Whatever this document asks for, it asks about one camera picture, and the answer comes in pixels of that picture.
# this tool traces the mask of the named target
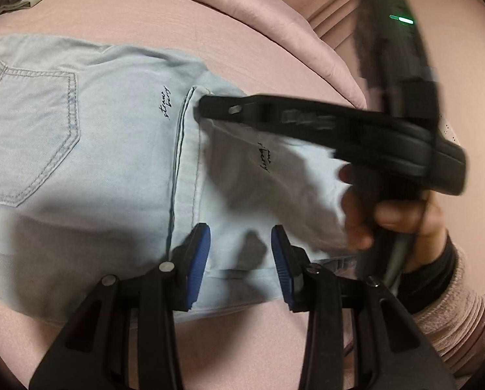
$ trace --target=black clamp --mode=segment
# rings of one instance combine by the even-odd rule
[[[451,372],[412,316],[373,277],[338,277],[292,246],[282,226],[272,250],[284,301],[309,311],[299,390],[343,388],[342,309],[353,310],[355,390],[452,390]]]
[[[144,276],[105,276],[61,330],[36,369],[30,390],[129,390],[128,334],[138,310],[140,388],[181,390],[173,311],[197,300],[210,247],[197,224],[183,245]]]

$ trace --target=green led light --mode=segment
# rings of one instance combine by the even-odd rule
[[[401,18],[399,16],[394,16],[393,14],[390,15],[389,18],[399,20],[400,22],[403,22],[403,23],[408,23],[409,25],[414,24],[414,20],[410,20],[410,19],[407,19],[407,18]]]
[[[414,23],[414,20],[410,20],[410,19],[406,19],[406,18],[398,18],[398,20],[400,22],[409,23],[410,25],[412,25]]]

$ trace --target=pink bedsheet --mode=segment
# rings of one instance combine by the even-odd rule
[[[195,0],[254,28],[319,74],[356,108],[365,97],[342,59],[309,23],[281,0]]]
[[[0,16],[0,35],[22,32],[181,49],[201,57],[213,72],[247,93],[346,103],[291,51],[254,27],[192,0],[44,0],[33,9]],[[23,383],[57,332],[0,303],[0,354]],[[186,388],[293,390],[305,332],[305,315],[290,314],[282,301],[180,324]]]

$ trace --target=knit sleeve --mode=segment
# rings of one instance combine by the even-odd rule
[[[466,284],[465,254],[456,254],[449,287],[415,320],[462,385],[485,358],[485,299]]]

